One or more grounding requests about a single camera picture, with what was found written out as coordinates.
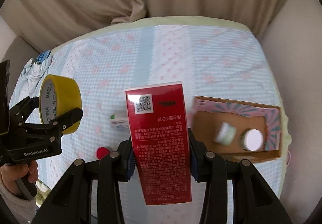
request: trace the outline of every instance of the red box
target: red box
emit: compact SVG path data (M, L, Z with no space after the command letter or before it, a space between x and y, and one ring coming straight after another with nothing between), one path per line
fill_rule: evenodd
M133 151L146 204L191 202L182 84L126 89L126 100Z

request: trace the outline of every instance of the bolt head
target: bolt head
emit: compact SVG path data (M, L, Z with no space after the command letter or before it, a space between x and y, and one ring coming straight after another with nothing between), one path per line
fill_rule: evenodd
M120 153L118 151L112 151L109 156L111 158L117 158L118 156L120 156Z
M82 159L77 159L74 161L74 165L75 166L80 166L81 164L83 164L83 160Z
M246 167L251 165L251 162L249 160L242 160L242 164Z
M206 152L206 157L207 157L207 158L212 159L212 158L214 158L215 156L216 156L216 154L215 154L215 153L213 153L212 151L208 151L208 152Z

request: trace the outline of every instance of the packing tape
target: packing tape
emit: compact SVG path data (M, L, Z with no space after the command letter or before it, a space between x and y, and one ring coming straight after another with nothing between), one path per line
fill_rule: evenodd
M42 82L39 96L40 119L43 124L48 124L56 117L75 109L82 108L82 97L79 87L73 79L47 75ZM64 130L64 135L74 133L80 121Z

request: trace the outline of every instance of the jar lid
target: jar lid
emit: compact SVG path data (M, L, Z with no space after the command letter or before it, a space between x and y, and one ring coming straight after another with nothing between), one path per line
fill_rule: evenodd
M244 136L244 146L249 151L257 151L263 145L263 134L259 130L249 130Z

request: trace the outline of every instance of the mattress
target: mattress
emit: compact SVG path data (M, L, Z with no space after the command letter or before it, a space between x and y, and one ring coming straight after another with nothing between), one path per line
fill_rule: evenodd
M127 129L113 129L112 114L126 112L124 89L182 81L188 117L193 97L209 96L282 107L275 80L259 42L236 22L206 17L166 17L118 24L86 34L52 51L41 64L29 61L18 79L10 106L26 96L39 96L47 74L75 79L84 116L77 132L63 136L59 156L38 161L39 179L53 188L77 158L96 160L101 146L117 149L129 138ZM29 123L40 123L35 110ZM283 187L290 143L282 108L282 157L255 166L277 196ZM96 212L96 183L92 214ZM232 184L228 182L228 223L232 223ZM190 203L146 206L137 171L120 183L126 223L199 223L205 184L192 179Z

